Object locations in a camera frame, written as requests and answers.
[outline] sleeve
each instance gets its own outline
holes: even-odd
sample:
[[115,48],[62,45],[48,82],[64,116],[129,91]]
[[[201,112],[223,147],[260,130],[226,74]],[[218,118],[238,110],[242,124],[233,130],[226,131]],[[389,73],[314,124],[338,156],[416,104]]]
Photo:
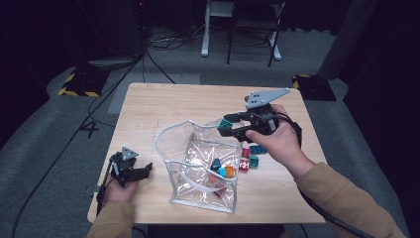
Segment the sleeve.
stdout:
[[[295,179],[300,190],[320,208],[373,237],[404,237],[395,221],[364,190],[325,163]],[[327,221],[339,237],[356,237]]]
[[109,201],[90,228],[87,238],[132,237],[134,205],[131,202]]

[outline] right hand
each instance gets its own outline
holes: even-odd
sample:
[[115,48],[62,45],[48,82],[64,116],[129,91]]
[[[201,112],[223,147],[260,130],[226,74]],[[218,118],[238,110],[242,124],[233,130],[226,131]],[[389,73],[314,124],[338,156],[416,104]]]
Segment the right hand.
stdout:
[[[274,112],[287,115],[283,106],[272,104],[271,107]],[[266,148],[272,158],[283,164],[295,178],[300,177],[315,165],[303,154],[296,132],[287,122],[279,120],[278,128],[271,135],[266,136],[257,131],[248,130],[246,136]]]

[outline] clear plastic bag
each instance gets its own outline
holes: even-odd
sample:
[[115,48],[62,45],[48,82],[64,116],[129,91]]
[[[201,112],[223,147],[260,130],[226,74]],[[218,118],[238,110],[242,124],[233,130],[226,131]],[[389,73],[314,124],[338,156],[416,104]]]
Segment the clear plastic bag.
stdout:
[[[155,147],[166,165],[173,193],[171,202],[229,213],[235,212],[242,143],[221,137],[221,119],[200,126],[184,121],[161,131]],[[231,178],[211,170],[215,159],[233,167]]]

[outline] wooden table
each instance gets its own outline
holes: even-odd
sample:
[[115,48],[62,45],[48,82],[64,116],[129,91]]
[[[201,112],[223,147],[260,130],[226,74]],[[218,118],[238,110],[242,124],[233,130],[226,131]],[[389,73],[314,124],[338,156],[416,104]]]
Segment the wooden table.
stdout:
[[[300,196],[293,177],[269,154],[260,155],[257,170],[240,173],[238,203],[234,214],[169,202],[172,187],[165,165],[155,150],[154,141],[164,128],[191,119],[205,124],[225,114],[245,111],[244,97],[252,91],[274,90],[268,87],[174,85],[132,83],[115,128],[107,158],[99,178],[101,184],[108,159],[122,147],[138,152],[136,168],[150,162],[154,168],[148,179],[140,182],[134,196],[135,223],[320,223],[325,222]],[[314,162],[326,162],[315,130],[298,90],[277,98],[289,116],[303,130],[302,150]],[[88,220],[96,216],[96,199]]]

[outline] chair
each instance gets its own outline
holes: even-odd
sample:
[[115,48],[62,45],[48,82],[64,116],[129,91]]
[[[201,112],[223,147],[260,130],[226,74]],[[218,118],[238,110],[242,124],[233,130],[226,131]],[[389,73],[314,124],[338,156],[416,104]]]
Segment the chair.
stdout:
[[279,32],[279,14],[276,12],[275,5],[280,6],[281,0],[234,0],[232,10],[231,26],[229,29],[229,50],[227,64],[230,63],[234,33],[237,31],[265,34],[265,43],[268,42],[270,34],[275,33],[269,56],[268,67],[271,66],[277,44]]

